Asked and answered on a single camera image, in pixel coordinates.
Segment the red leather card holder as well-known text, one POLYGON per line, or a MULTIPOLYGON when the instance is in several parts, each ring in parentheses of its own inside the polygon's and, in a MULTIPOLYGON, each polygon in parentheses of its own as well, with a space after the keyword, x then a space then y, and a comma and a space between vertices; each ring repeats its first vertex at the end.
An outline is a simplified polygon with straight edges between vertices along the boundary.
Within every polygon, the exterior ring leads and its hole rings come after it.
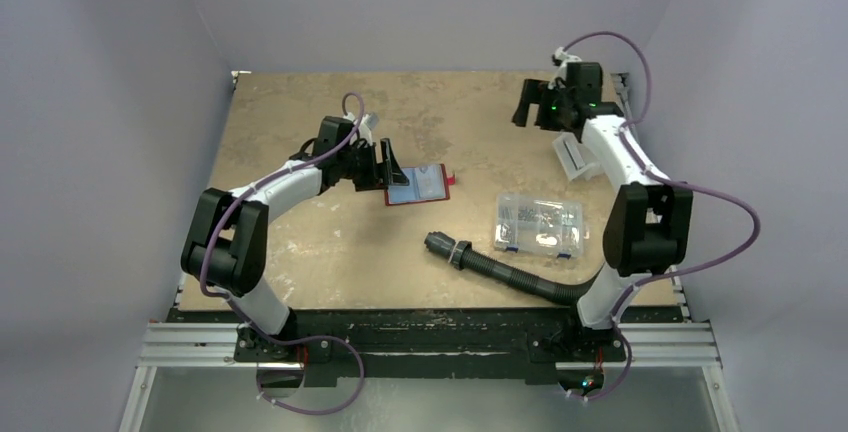
POLYGON ((449 173, 444 163, 402 169, 408 185, 391 185, 384 191, 386 206, 411 205, 446 201, 456 175, 449 173))

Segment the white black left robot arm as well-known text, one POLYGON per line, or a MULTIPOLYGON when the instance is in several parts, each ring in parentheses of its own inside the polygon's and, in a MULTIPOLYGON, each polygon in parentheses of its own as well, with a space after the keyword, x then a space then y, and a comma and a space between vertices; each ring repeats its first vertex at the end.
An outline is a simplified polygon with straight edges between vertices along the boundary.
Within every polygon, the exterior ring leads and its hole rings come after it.
POLYGON ((298 334, 287 323, 294 314, 264 279, 269 227, 297 206, 341 180, 356 191, 406 185, 408 179, 387 138, 375 140, 378 117, 351 113, 323 118, 316 137, 276 171, 229 191, 203 191, 180 257, 207 296, 221 297, 260 331, 259 347, 272 360, 297 351, 298 334))

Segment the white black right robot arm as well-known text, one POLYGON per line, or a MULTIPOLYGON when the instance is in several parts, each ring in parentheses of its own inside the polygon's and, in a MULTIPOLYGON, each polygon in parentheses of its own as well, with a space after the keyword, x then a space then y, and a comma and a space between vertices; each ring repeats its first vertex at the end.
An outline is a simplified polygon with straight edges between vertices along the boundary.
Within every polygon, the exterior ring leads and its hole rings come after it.
POLYGON ((653 164, 633 143, 623 111, 602 99, 599 63, 571 55, 553 63, 551 79, 524 81, 512 122, 526 126, 536 106, 535 126, 572 134, 616 191, 602 235, 603 266, 576 302, 579 321, 561 333, 564 351, 584 359, 599 348, 599 331, 618 325, 637 290, 684 259, 693 194, 664 176, 651 177, 653 164))

